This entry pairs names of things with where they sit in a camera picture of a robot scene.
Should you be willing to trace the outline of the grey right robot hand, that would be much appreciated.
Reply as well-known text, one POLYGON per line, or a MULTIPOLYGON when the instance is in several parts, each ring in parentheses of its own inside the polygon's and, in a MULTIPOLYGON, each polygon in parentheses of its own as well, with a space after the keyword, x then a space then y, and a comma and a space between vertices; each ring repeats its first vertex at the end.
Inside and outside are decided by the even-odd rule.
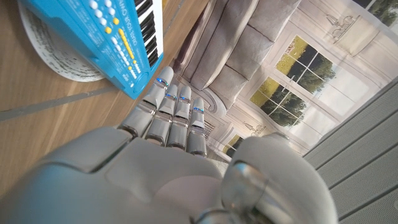
POLYGON ((2 223, 337 223, 326 183, 282 133, 244 139, 221 173, 203 100, 165 67, 118 127, 47 154, 1 198, 2 223))

